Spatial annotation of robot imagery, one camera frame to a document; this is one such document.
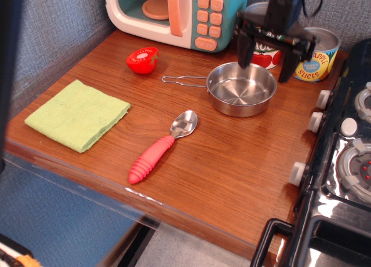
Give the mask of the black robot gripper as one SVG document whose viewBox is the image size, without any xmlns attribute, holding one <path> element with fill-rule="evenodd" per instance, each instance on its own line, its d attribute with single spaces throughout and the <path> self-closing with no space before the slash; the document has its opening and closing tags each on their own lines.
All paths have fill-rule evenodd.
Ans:
<svg viewBox="0 0 371 267">
<path fill-rule="evenodd" d="M 305 0 L 269 0 L 264 16 L 245 13 L 246 29 L 241 28 L 237 34 L 236 26 L 239 66 L 250 65 L 256 42 L 285 53 L 279 82 L 287 82 L 300 62 L 311 60 L 317 38 L 298 21 L 304 3 Z"/>
</svg>

